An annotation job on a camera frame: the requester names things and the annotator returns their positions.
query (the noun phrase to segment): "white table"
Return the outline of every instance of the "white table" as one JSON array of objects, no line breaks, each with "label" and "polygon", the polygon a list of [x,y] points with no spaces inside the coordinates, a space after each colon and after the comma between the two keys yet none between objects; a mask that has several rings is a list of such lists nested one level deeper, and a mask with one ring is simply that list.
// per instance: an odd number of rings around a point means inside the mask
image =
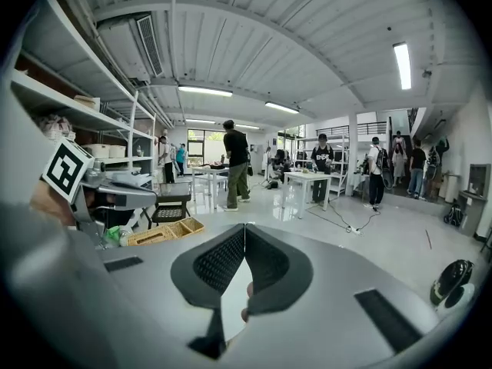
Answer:
[{"label": "white table", "polygon": [[222,169],[212,169],[205,167],[191,167],[191,183],[193,185],[193,201],[197,201],[197,191],[194,186],[195,182],[195,172],[207,175],[206,179],[208,181],[208,192],[210,193],[210,182],[212,181],[214,190],[212,191],[212,198],[214,202],[214,209],[217,209],[217,174],[223,174],[224,172],[229,172],[229,168]]},{"label": "white table", "polygon": [[[308,172],[304,174],[302,172],[285,172],[285,179],[289,178],[292,181],[299,181],[302,183],[302,199],[301,199],[301,208],[298,212],[298,217],[302,218],[304,216],[304,208],[306,204],[306,192],[309,190],[310,183],[312,181],[327,181],[326,184],[326,192],[324,193],[324,202],[323,202],[323,210],[326,211],[328,207],[328,196],[330,195],[330,184],[331,184],[331,175],[326,175],[323,172],[318,172],[315,174],[314,172]],[[285,208],[285,198],[287,197],[288,192],[288,181],[285,180],[284,190],[282,192],[282,207]]]}]

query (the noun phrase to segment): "black pants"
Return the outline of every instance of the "black pants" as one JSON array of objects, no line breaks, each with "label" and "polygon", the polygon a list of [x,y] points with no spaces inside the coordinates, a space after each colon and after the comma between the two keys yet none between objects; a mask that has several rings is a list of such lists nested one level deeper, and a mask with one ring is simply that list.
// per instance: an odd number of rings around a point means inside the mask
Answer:
[{"label": "black pants", "polygon": [[175,174],[172,172],[172,163],[164,164],[164,174],[166,175],[166,183],[175,182]]},{"label": "black pants", "polygon": [[371,174],[369,177],[369,203],[380,204],[384,194],[384,182],[381,175]]},{"label": "black pants", "polygon": [[327,181],[314,181],[313,184],[313,201],[324,201],[324,194],[326,193]]},{"label": "black pants", "polygon": [[185,174],[185,169],[183,168],[183,163],[180,163],[179,161],[176,161],[178,163],[179,167],[179,175],[183,176]]}]

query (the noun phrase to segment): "woman in dress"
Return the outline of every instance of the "woman in dress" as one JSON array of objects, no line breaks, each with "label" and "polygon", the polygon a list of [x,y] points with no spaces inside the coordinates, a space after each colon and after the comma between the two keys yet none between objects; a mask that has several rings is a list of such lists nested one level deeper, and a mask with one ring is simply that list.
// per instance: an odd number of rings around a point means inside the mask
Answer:
[{"label": "woman in dress", "polygon": [[407,162],[407,155],[405,154],[401,144],[397,143],[393,152],[393,166],[394,166],[394,185],[398,185],[405,176],[405,163]]}]

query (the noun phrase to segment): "backpack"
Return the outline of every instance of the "backpack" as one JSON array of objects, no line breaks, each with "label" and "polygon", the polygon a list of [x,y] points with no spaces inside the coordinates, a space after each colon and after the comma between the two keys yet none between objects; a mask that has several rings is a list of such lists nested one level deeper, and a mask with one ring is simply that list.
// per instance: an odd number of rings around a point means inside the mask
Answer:
[{"label": "backpack", "polygon": [[463,212],[461,211],[460,205],[453,204],[449,213],[444,216],[444,223],[451,224],[456,227],[460,227],[461,221],[463,220]]},{"label": "backpack", "polygon": [[384,148],[379,149],[379,153],[377,153],[376,167],[378,167],[381,171],[387,168],[387,152]]}]

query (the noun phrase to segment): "jeans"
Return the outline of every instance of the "jeans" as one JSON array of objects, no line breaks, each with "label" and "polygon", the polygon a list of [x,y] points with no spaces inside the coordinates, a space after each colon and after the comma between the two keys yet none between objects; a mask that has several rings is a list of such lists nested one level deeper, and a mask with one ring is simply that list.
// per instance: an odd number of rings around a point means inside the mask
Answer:
[{"label": "jeans", "polygon": [[172,172],[172,163],[164,164],[164,175],[165,175],[166,183],[175,182],[175,175]]},{"label": "jeans", "polygon": [[369,177],[369,203],[380,204],[384,194],[384,182],[381,175],[371,174]]},{"label": "jeans", "polygon": [[244,200],[249,199],[247,162],[229,167],[228,208],[238,207],[238,191]]},{"label": "jeans", "polygon": [[313,201],[324,201],[327,181],[314,181],[313,183]]},{"label": "jeans", "polygon": [[408,185],[408,193],[413,195],[419,195],[422,186],[422,177],[424,176],[424,170],[420,168],[414,168],[411,171],[410,184]]},{"label": "jeans", "polygon": [[179,161],[176,162],[178,163],[178,167],[179,167],[179,175],[180,176],[185,175],[185,168],[183,167],[183,163],[180,163]]}]

